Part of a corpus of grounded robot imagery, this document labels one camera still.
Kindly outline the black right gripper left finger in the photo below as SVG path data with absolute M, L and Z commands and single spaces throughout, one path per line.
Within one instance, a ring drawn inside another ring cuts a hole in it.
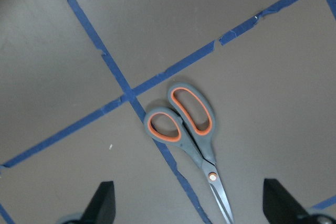
M 81 223 L 114 223 L 116 216 L 115 203 L 113 181 L 101 182 L 81 217 Z

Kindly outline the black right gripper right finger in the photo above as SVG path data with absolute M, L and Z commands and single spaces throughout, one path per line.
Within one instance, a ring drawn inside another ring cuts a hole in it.
M 263 213 L 271 224 L 302 223 L 309 213 L 275 178 L 265 178 L 263 184 Z

